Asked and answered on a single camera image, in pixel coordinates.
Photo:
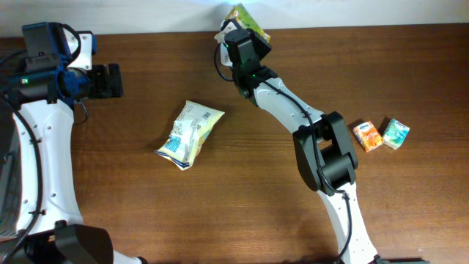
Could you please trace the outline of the green tissue pack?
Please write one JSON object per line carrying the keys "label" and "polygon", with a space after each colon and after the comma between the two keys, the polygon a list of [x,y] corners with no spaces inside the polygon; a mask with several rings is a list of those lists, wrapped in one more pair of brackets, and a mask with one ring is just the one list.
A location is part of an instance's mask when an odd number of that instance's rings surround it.
{"label": "green tissue pack", "polygon": [[393,150],[400,148],[407,137],[410,128],[396,119],[392,119],[385,129],[382,138],[384,144]]}

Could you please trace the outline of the white chips bag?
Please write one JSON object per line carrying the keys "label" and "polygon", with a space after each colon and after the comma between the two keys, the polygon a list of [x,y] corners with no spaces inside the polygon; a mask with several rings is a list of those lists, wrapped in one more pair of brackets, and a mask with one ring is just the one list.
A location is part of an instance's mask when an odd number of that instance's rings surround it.
{"label": "white chips bag", "polygon": [[223,111],[187,100],[173,122],[168,140],[155,153],[182,171],[192,167],[202,145],[223,115]]}

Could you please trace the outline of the orange tissue pack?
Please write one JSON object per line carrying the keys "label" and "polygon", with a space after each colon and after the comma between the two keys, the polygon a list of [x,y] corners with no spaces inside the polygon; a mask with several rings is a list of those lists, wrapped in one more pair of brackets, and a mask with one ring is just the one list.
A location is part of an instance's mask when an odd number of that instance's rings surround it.
{"label": "orange tissue pack", "polygon": [[352,131],[366,152],[370,152],[384,143],[382,136],[370,121],[357,125]]}

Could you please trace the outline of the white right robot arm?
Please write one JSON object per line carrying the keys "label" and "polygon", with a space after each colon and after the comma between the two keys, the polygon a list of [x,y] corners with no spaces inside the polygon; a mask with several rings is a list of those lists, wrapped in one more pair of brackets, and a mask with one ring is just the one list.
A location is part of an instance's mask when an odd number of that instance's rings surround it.
{"label": "white right robot arm", "polygon": [[338,244],[338,263],[381,263],[361,215],[357,198],[358,158],[343,117],[325,114],[291,92],[282,79],[261,64],[270,45],[252,29],[224,35],[239,93],[272,114],[291,134],[298,171],[318,193],[328,212]]}

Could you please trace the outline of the green snack stick pack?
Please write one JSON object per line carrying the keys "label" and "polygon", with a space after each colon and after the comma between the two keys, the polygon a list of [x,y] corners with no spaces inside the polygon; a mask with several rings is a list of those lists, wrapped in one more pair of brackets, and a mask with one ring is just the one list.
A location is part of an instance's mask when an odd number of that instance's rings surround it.
{"label": "green snack stick pack", "polygon": [[267,34],[254,20],[254,18],[250,15],[242,3],[234,5],[230,12],[226,15],[225,20],[227,21],[230,19],[236,20],[237,23],[244,29],[253,29],[256,33],[265,38],[268,43],[270,42],[270,35]]}

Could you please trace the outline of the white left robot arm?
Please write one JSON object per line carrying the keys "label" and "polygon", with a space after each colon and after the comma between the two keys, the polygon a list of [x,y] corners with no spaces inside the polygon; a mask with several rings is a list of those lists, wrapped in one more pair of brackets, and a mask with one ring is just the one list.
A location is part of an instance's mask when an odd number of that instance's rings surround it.
{"label": "white left robot arm", "polygon": [[116,64],[46,67],[9,77],[1,103],[12,120],[1,151],[3,263],[142,263],[118,252],[108,232],[86,226],[73,184],[74,106],[122,96]]}

